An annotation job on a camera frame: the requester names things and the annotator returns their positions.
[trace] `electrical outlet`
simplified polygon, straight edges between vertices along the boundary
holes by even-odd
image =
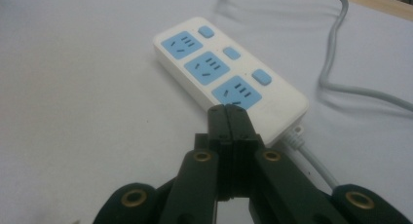
[[[208,85],[230,68],[212,52],[206,52],[187,62],[185,68],[203,85]]]
[[[202,48],[203,44],[189,32],[182,31],[165,40],[162,46],[164,46],[175,59],[181,59]]]
[[[212,94],[222,104],[235,104],[248,109],[262,96],[240,76],[235,76],[212,91]]]

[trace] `power strip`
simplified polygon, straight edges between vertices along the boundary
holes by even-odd
[[[154,39],[158,61],[205,111],[217,104],[245,109],[266,146],[295,127],[307,98],[203,18]]]

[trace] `power cord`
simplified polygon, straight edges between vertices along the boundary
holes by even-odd
[[[331,189],[337,187],[339,182],[331,174],[331,172],[319,161],[319,159],[307,148],[304,146],[305,142],[301,135],[297,132],[296,127],[288,131],[285,136],[282,138],[282,143],[293,150],[298,150],[298,152],[303,155],[303,157],[316,169],[316,171],[321,175],[325,182],[330,186]]]
[[[369,96],[377,99],[384,100],[391,104],[397,105],[403,109],[409,110],[413,112],[413,103],[410,103],[406,100],[400,99],[396,96],[382,93],[379,91],[374,91],[366,88],[354,87],[354,86],[346,86],[340,84],[333,84],[328,81],[328,74],[331,71],[331,67],[334,61],[335,50],[336,50],[336,41],[337,41],[337,31],[343,22],[348,10],[349,10],[349,1],[348,0],[339,0],[342,4],[340,15],[337,17],[333,25],[331,26],[329,35],[328,35],[328,45],[327,45],[327,55],[325,58],[324,66],[322,71],[319,75],[319,85],[322,88],[327,90],[339,92],[339,93],[351,93],[351,94],[358,94]]]

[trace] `metal ring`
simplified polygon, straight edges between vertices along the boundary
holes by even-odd
[[[139,206],[145,203],[147,198],[148,195],[142,189],[133,189],[124,194],[122,197],[122,205],[126,207]]]
[[[361,202],[357,197],[362,198],[365,202]],[[371,198],[367,197],[366,195],[360,192],[347,192],[346,193],[347,200],[354,206],[357,206],[362,209],[371,209],[374,208],[374,202]]]
[[[198,162],[207,162],[212,158],[212,156],[207,152],[198,152],[195,153],[194,158]]]
[[[263,154],[264,158],[271,162],[279,161],[282,155],[276,151],[265,151]]]

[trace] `white table surface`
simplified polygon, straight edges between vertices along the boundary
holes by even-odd
[[[0,223],[92,223],[118,188],[176,176],[207,116],[154,56],[152,38],[205,17],[310,100],[307,146],[337,179],[413,220],[413,113],[322,91],[336,0],[0,0]],[[413,101],[413,22],[356,4],[331,80]],[[314,170],[291,152],[323,191]],[[252,223],[247,200],[217,223]]]

